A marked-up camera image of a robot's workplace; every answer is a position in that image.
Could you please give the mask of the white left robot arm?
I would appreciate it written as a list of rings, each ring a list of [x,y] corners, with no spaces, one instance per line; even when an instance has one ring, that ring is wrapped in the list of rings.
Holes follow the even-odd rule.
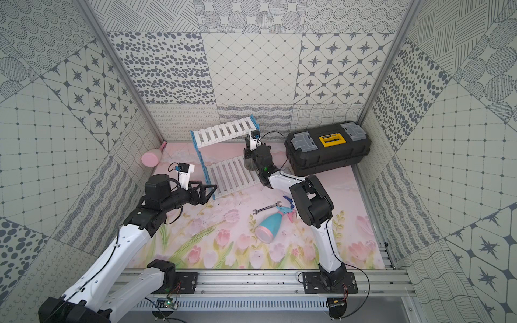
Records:
[[[173,288],[176,266],[154,260],[138,277],[110,293],[130,260],[166,225],[168,212],[185,204],[204,205],[217,190],[215,184],[188,181],[182,185],[167,174],[149,178],[145,194],[128,215],[98,260],[61,297],[49,297],[40,306],[40,322],[118,322],[149,294]]]

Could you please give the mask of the blue and white slatted shelf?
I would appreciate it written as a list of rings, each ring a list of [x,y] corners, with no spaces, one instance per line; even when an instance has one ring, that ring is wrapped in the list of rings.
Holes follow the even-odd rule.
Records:
[[[235,155],[227,151],[231,140],[248,137],[260,130],[253,115],[235,121],[222,123],[200,130],[191,131],[191,138],[207,184],[217,187],[212,197],[221,198],[259,183],[256,172],[246,169],[244,152]],[[221,153],[215,161],[205,163],[202,152]]]

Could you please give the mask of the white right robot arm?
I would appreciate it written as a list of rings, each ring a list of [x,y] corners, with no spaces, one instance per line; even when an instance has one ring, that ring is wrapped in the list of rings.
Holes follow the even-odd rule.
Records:
[[[319,270],[326,289],[339,285],[347,273],[339,258],[332,233],[334,204],[315,175],[296,177],[284,174],[273,163],[271,147],[258,145],[244,148],[246,169],[254,171],[264,187],[288,193],[300,219],[310,226],[319,252]]]

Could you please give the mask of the teal pink spray bottle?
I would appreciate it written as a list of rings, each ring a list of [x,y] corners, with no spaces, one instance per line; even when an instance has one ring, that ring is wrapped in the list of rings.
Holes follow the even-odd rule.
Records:
[[[297,211],[295,210],[294,200],[286,195],[284,195],[284,199],[288,203],[288,206],[284,207],[282,202],[281,207],[269,209],[275,209],[276,212],[262,220],[262,222],[255,228],[254,234],[265,244],[270,244],[274,241],[280,230],[283,218],[288,218],[291,223],[296,219]]]

